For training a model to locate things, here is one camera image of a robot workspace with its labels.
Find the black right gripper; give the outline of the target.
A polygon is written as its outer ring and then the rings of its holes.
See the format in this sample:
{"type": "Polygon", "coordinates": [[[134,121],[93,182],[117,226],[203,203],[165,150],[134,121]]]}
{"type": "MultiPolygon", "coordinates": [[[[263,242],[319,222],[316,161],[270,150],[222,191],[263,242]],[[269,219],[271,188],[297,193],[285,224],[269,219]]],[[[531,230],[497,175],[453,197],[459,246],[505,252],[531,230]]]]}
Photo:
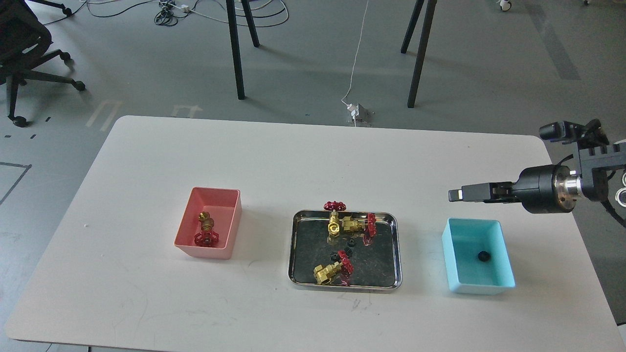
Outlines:
{"type": "Polygon", "coordinates": [[[515,203],[521,202],[532,214],[559,213],[555,191],[556,165],[524,169],[515,183],[487,182],[464,185],[448,191],[449,202],[515,203]]]}

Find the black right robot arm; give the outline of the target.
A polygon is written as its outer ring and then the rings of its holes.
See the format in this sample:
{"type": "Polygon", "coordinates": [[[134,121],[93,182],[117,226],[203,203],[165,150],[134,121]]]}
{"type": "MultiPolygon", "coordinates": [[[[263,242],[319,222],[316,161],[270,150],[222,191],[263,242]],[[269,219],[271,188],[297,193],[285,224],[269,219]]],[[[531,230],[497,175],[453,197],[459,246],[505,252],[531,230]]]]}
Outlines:
{"type": "Polygon", "coordinates": [[[600,203],[619,225],[625,218],[609,201],[609,180],[625,169],[625,143],[595,143],[563,159],[577,162],[577,170],[563,163],[524,169],[516,182],[487,182],[448,191],[449,202],[521,203],[531,214],[570,213],[578,198],[600,203]]]}

